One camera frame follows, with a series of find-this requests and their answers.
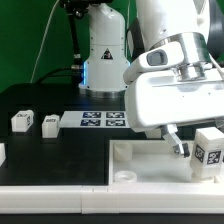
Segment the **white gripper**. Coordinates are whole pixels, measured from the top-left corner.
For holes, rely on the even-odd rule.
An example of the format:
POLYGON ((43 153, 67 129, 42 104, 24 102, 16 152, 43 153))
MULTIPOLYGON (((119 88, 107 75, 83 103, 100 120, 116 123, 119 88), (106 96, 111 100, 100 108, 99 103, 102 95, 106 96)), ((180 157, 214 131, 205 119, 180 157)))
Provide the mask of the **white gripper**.
POLYGON ((179 157, 189 157, 177 126, 224 117, 224 80, 216 69, 206 80, 177 82, 171 71, 140 75, 125 92, 129 126, 135 132, 161 127, 161 136, 179 157))

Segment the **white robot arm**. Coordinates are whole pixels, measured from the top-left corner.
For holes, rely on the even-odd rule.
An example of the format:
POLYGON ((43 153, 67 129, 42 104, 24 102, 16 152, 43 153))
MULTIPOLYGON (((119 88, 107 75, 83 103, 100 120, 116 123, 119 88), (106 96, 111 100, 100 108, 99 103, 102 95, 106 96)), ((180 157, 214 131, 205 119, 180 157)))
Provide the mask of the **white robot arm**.
POLYGON ((136 0, 144 52, 124 73, 125 110, 136 132, 160 129, 182 157, 182 125, 224 118, 224 71, 207 50, 208 0, 136 0))

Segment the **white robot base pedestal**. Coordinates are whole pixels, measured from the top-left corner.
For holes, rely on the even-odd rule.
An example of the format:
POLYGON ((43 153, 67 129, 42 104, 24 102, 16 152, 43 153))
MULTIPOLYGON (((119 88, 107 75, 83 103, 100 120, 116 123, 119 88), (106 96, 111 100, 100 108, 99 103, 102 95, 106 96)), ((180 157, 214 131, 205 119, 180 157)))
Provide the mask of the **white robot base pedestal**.
POLYGON ((117 98, 127 88, 123 74, 130 62, 125 56, 125 20, 102 3, 89 7, 90 54, 84 62, 82 94, 117 98))

